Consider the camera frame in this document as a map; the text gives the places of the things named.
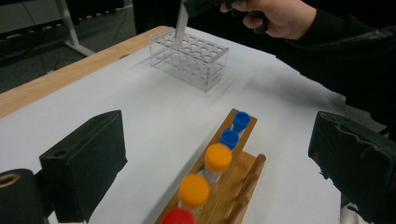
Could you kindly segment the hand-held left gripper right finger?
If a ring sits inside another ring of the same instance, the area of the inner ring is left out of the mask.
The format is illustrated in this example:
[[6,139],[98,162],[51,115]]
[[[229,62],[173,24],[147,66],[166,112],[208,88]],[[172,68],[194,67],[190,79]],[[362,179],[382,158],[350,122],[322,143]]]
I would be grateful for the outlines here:
[[316,116],[308,156],[374,224],[396,224],[396,143],[329,112]]

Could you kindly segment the orange capped test tube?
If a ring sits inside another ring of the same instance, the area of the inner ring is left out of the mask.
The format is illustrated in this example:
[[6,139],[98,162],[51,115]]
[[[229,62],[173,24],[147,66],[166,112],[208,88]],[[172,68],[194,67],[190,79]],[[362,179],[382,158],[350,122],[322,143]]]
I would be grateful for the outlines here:
[[209,185],[200,175],[187,175],[180,182],[177,197],[178,207],[198,215],[207,202]]
[[222,143],[212,144],[205,152],[204,177],[210,185],[215,185],[221,175],[231,164],[233,154],[231,150]]

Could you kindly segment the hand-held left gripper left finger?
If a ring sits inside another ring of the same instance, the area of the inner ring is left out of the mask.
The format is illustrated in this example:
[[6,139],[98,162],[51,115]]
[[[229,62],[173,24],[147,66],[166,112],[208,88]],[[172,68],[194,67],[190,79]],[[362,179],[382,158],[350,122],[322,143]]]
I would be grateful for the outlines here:
[[95,116],[39,157],[39,176],[61,223],[89,221],[127,163],[122,114]]

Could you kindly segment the white table cover sheet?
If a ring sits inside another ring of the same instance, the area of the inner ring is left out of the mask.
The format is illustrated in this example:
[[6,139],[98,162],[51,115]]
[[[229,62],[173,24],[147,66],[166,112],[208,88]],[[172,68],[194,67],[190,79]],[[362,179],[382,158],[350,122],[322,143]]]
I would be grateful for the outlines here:
[[246,151],[266,163],[244,224],[338,224],[340,194],[307,149],[319,111],[343,98],[274,56],[236,43],[222,81],[201,91],[149,63],[144,35],[0,95],[0,173],[39,156],[93,116],[120,110],[127,164],[90,224],[153,224],[232,109],[257,122]]

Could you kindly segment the blue capped test tube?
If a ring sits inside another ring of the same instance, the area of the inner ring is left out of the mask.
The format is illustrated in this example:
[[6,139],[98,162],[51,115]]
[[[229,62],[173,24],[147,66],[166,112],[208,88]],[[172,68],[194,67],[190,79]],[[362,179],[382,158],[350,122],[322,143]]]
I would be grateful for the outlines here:
[[233,118],[232,130],[238,134],[242,133],[251,121],[250,115],[246,112],[239,111]]
[[220,142],[233,150],[239,142],[239,135],[233,130],[225,130],[220,136]]

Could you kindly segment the wooden test tube rack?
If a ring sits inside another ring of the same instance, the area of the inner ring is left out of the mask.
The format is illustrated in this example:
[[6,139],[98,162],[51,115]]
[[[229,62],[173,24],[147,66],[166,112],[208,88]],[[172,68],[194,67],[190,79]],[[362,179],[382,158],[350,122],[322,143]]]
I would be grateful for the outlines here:
[[256,122],[256,118],[250,118],[250,123],[233,150],[230,168],[210,190],[209,198],[196,218],[196,224],[242,223],[266,161],[263,154],[253,156],[244,151]]

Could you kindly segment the clear acrylic test tube rack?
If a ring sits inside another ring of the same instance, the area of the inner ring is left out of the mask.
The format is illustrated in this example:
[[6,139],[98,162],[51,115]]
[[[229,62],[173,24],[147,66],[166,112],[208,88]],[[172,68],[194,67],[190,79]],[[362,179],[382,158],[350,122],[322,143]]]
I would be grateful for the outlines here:
[[150,39],[150,65],[202,91],[223,78],[229,49],[195,35],[168,28]]

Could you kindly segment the white metal stand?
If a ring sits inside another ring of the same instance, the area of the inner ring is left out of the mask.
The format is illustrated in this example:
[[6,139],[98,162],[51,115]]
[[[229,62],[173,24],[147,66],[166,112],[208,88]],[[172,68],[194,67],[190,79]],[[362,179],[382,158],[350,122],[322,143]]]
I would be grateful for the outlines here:
[[66,0],[0,0],[0,34],[61,20],[67,29],[67,47],[84,55],[93,51],[79,43]]

